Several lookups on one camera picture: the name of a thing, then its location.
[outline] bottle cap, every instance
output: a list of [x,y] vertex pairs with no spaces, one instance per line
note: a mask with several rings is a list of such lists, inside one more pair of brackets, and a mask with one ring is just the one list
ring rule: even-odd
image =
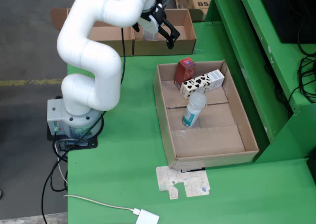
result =
[[200,92],[194,92],[189,99],[189,104],[194,110],[202,110],[206,104],[206,97]]

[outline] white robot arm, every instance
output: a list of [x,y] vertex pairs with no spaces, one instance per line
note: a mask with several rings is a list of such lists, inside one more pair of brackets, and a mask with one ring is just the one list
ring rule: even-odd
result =
[[[122,28],[133,26],[136,31],[139,23],[150,33],[161,33],[169,48],[180,35],[156,0],[76,0],[60,31],[57,50],[66,63],[92,72],[95,79],[82,74],[65,77],[63,99],[48,101],[52,135],[80,137],[97,120],[99,111],[111,110],[119,102],[121,59],[110,46],[88,39],[96,21]],[[162,24],[171,29],[171,35]],[[87,138],[99,129],[95,126]]]

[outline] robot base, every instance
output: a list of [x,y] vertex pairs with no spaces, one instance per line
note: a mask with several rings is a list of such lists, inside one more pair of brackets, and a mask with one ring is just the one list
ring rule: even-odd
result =
[[[99,130],[99,132],[94,135],[93,137],[88,139],[88,144],[86,145],[76,145],[72,150],[84,150],[84,149],[92,149],[92,148],[96,148],[98,146],[98,135],[102,132],[103,130],[103,125],[104,125],[104,119],[101,119],[101,128]],[[56,136],[57,140],[63,140],[63,139],[69,139],[68,136],[66,135],[57,135]],[[53,136],[50,133],[50,129],[49,126],[47,125],[47,140],[49,141],[54,141],[55,140],[55,136]],[[66,151],[65,147],[59,147],[59,150],[61,152]]]
[[[91,110],[84,116],[70,115],[61,96],[47,102],[47,139],[58,141],[58,150],[63,152],[72,146],[99,119],[100,112]],[[102,118],[95,127],[72,150],[91,149],[98,146],[98,135],[103,129]]]

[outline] paper sheet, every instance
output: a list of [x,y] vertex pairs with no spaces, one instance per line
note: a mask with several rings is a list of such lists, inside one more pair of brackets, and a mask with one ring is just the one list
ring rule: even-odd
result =
[[168,191],[170,199],[179,197],[178,190],[174,187],[177,183],[184,183],[187,197],[209,195],[210,186],[206,171],[193,171],[182,173],[181,170],[173,170],[168,166],[156,168],[160,191]]

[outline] black monitor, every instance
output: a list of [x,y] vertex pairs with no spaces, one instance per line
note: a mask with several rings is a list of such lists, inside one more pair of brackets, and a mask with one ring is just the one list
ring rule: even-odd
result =
[[316,0],[261,0],[283,43],[316,43]]

